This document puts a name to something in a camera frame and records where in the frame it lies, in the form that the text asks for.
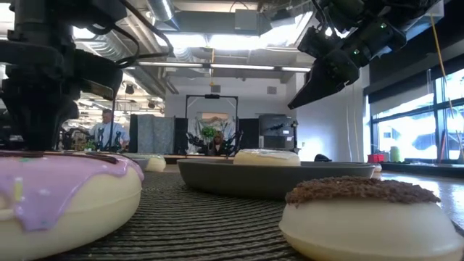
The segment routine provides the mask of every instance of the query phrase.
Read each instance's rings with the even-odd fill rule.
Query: gray curtain
[[[172,117],[138,116],[138,153],[172,154],[174,146]]]

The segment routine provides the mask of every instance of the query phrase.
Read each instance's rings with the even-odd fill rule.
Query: wall
[[[294,77],[294,82],[301,83],[304,76],[298,74]],[[313,161],[316,154],[324,154],[339,162],[366,161],[366,155],[370,153],[370,134],[369,111],[363,89],[368,84],[366,67],[352,86],[296,109],[298,147],[302,149],[299,156],[302,160]],[[301,85],[287,88],[298,91]]]
[[[185,117],[186,94],[210,94],[210,79],[171,78],[171,83],[179,90],[179,95],[167,95],[165,101],[165,117]],[[239,117],[256,118],[259,114],[286,114],[286,85],[279,79],[247,79],[217,78],[215,84],[221,85],[220,95],[239,97]],[[276,95],[268,95],[267,87],[277,87]],[[235,99],[205,99],[191,97],[188,100],[188,118],[197,116],[198,112],[228,113],[235,116]]]

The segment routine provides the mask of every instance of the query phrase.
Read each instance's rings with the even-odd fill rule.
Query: person
[[[104,109],[101,114],[101,123],[95,124],[95,126],[90,130],[90,135],[95,136],[95,142],[99,140],[99,129],[103,128],[103,147],[105,148],[109,144],[109,130],[111,129],[111,110]],[[120,131],[121,147],[124,149],[129,144],[129,135],[124,130],[123,126],[119,123],[113,123],[113,134],[111,145],[115,145],[116,133]]]
[[[210,151],[210,156],[220,156],[226,154],[224,134],[222,132],[216,131],[216,134],[213,140],[210,142],[208,149]]]

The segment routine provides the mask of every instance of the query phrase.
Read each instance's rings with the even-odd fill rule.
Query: red object
[[[384,154],[371,154],[368,155],[368,162],[369,163],[378,163],[383,162],[385,160]]]

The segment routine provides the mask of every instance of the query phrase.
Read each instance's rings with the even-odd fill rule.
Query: man
[[[91,130],[90,130],[90,135],[95,136],[95,142],[98,142],[99,140],[99,129],[103,128],[103,147],[105,147],[107,144],[109,144],[109,130],[111,129],[111,110],[110,109],[104,109],[102,114],[101,114],[102,121],[101,123],[97,123]],[[121,143],[121,147],[124,149],[128,144],[129,144],[129,135],[127,132],[124,130],[123,126],[119,123],[113,123],[113,134],[112,134],[112,142],[111,145],[115,145],[115,139],[116,139],[116,132],[120,131],[121,132],[121,140],[123,142]]]

